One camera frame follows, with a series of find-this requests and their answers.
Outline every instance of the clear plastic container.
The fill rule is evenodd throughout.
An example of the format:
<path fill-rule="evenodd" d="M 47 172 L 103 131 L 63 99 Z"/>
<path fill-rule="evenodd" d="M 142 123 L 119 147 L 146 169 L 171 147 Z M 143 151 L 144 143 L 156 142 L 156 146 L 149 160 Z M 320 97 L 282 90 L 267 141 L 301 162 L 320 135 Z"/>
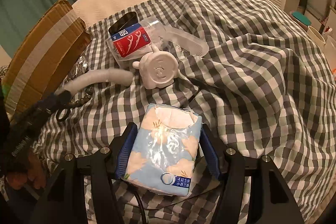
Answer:
<path fill-rule="evenodd" d="M 331 36 L 328 36 L 323 53 L 328 61 L 330 69 L 336 69 L 336 41 Z"/>
<path fill-rule="evenodd" d="M 152 44 L 162 50 L 167 45 L 165 33 L 164 25 L 149 17 L 112 35 L 106 42 L 118 65 L 129 68 L 133 61 L 152 52 Z"/>
<path fill-rule="evenodd" d="M 152 52 L 151 45 L 162 51 L 168 41 L 189 51 L 191 55 L 203 57 L 209 52 L 206 41 L 183 30 L 165 26 L 155 17 L 148 17 L 119 31 L 106 42 L 120 68 L 127 69 L 132 67 L 134 61 Z"/>

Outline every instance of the red label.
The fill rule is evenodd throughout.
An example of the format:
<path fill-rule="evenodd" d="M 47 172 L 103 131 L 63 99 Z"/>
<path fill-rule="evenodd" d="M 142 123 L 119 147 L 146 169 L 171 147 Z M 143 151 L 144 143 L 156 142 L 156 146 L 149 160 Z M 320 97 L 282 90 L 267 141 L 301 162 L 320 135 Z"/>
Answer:
<path fill-rule="evenodd" d="M 129 27 L 112 37 L 112 40 L 120 37 L 119 39 L 114 40 L 113 44 L 121 57 L 126 57 L 150 43 L 151 40 L 149 39 L 149 36 L 144 28 L 140 24 L 138 24 L 138 26 L 139 27 L 131 33 L 128 32 L 130 29 L 132 29 Z"/>

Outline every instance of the gray and white plaid blanket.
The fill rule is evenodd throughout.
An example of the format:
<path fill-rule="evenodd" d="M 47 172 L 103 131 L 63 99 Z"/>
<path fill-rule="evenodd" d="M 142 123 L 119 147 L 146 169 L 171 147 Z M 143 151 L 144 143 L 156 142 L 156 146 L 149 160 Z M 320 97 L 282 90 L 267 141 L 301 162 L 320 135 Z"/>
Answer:
<path fill-rule="evenodd" d="M 90 155 L 107 146 L 129 122 L 140 124 L 149 103 L 189 106 L 243 155 L 270 155 L 308 219 L 336 169 L 336 83 L 320 49 L 268 0 L 149 0 L 89 28 L 90 69 L 117 66 L 105 42 L 108 28 L 130 11 L 139 20 L 155 16 L 205 40 L 209 53 L 198 58 L 171 44 L 182 76 L 165 89 L 146 90 L 132 68 L 129 88 L 95 85 L 90 102 L 72 110 L 65 122 L 52 116 L 43 128 L 35 148 L 49 168 L 66 153 Z M 89 177 L 85 185 L 88 218 L 95 220 Z M 141 222 L 127 185 L 114 186 L 125 222 Z M 247 218 L 249 190 L 246 179 L 240 223 Z M 203 159 L 186 198 L 138 191 L 149 223 L 209 223 L 219 197 Z"/>

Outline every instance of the white elephant figurine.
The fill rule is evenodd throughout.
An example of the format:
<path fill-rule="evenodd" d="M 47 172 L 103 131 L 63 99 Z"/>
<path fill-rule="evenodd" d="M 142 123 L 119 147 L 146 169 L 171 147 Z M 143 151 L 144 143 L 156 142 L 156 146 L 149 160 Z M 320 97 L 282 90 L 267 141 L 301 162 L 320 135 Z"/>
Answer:
<path fill-rule="evenodd" d="M 155 45 L 151 47 L 153 52 L 145 54 L 140 62 L 133 62 L 133 68 L 139 69 L 146 89 L 165 88 L 174 83 L 179 65 L 170 52 L 160 51 Z"/>

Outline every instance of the metal screw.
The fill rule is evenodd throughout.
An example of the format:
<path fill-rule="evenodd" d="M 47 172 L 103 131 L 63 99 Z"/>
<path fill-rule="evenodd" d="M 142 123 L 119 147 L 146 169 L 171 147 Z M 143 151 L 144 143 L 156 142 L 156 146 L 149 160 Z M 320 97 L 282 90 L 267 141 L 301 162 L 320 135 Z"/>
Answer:
<path fill-rule="evenodd" d="M 226 150 L 226 153 L 228 153 L 229 155 L 234 155 L 236 153 L 236 151 L 233 148 L 228 148 Z"/>
<path fill-rule="evenodd" d="M 107 154 L 108 152 L 110 152 L 110 149 L 108 147 L 103 147 L 102 149 L 100 149 L 100 153 L 102 154 Z"/>
<path fill-rule="evenodd" d="M 64 156 L 64 159 L 65 159 L 65 160 L 72 160 L 73 158 L 74 158 L 73 154 L 66 154 L 66 155 Z"/>
<path fill-rule="evenodd" d="M 261 158 L 262 158 L 262 160 L 265 161 L 265 162 L 270 162 L 270 161 L 271 161 L 271 157 L 270 157 L 270 156 L 267 156 L 267 155 L 263 155 Z"/>

